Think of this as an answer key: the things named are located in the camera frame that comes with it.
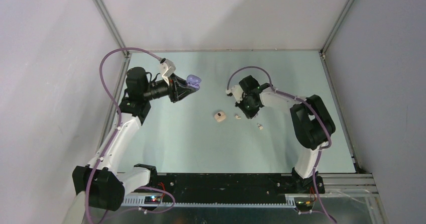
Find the purple earbud charging case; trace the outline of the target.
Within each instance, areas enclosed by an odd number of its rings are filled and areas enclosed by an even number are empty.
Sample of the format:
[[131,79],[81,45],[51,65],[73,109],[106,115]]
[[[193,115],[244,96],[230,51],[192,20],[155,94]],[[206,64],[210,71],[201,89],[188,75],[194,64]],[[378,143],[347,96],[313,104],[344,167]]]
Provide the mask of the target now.
[[201,78],[195,75],[188,75],[186,78],[186,83],[188,86],[191,86],[196,89],[200,89]]

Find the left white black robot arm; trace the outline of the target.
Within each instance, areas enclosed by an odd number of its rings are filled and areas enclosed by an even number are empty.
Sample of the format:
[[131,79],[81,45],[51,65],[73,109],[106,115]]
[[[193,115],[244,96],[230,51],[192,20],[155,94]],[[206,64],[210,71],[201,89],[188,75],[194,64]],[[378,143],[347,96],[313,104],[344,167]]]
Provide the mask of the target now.
[[127,71],[125,95],[116,105],[116,127],[110,130],[95,156],[85,166],[76,166],[72,173],[76,193],[85,194],[86,209],[116,211],[131,192],[139,188],[153,192],[158,188],[155,166],[136,164],[130,171],[119,173],[119,163],[146,120],[150,102],[162,97],[178,102],[198,91],[201,79],[192,74],[183,79],[164,72],[161,80],[150,82],[147,75],[143,67]]

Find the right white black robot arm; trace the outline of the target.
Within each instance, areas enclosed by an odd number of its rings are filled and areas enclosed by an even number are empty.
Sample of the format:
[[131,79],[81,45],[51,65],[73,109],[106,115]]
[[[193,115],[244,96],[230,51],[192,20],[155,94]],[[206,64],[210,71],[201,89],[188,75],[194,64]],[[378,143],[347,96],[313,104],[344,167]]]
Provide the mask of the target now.
[[310,177],[318,166],[320,152],[330,147],[331,135],[336,131],[323,100],[318,95],[298,97],[281,92],[270,83],[259,84],[251,75],[228,87],[226,94],[235,98],[235,106],[248,119],[256,117],[263,107],[290,114],[296,139],[302,145],[292,186],[299,193],[307,192],[312,187]]

